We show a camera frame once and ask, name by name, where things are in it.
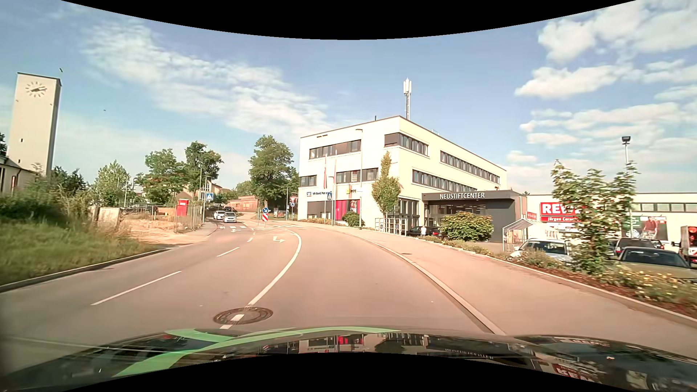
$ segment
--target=clock face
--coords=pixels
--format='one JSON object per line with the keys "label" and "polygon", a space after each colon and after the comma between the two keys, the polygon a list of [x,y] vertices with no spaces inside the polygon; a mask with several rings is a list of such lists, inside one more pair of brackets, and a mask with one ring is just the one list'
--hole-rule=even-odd
{"label": "clock face", "polygon": [[46,86],[41,84],[40,82],[32,82],[29,83],[24,90],[29,96],[32,96],[34,98],[39,98],[42,97],[46,94]]}

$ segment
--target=shrub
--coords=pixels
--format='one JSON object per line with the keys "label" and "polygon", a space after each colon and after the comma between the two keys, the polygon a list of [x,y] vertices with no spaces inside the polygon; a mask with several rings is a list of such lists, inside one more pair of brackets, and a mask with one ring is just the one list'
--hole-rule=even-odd
{"label": "shrub", "polygon": [[[360,220],[360,216],[353,211],[349,211],[349,212],[345,213],[344,216],[342,216],[342,220],[344,222],[346,222],[346,224],[351,226],[351,227],[357,227],[358,221]],[[361,226],[365,226],[364,220],[360,220],[360,222],[361,222]]]}
{"label": "shrub", "polygon": [[445,216],[441,224],[441,233],[451,240],[483,241],[491,237],[492,231],[491,216],[470,212]]}

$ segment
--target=silver car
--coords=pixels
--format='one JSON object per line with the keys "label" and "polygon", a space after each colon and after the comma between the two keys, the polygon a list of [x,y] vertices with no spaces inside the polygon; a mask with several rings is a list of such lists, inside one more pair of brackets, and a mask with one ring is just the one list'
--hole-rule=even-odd
{"label": "silver car", "polygon": [[223,219],[225,223],[237,223],[237,215],[234,212],[226,212]]}

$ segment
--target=fence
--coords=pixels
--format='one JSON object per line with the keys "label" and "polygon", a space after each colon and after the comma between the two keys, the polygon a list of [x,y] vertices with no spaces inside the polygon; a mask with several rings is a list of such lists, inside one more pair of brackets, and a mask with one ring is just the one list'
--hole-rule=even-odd
{"label": "fence", "polygon": [[406,219],[375,218],[375,230],[382,233],[406,236]]}

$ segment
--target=truck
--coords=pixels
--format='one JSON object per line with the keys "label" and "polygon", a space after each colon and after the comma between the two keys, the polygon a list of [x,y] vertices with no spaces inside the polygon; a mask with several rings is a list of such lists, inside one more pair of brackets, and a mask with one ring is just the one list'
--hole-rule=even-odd
{"label": "truck", "polygon": [[680,228],[680,243],[671,242],[672,246],[679,248],[678,254],[686,261],[697,264],[697,226],[682,226]]}

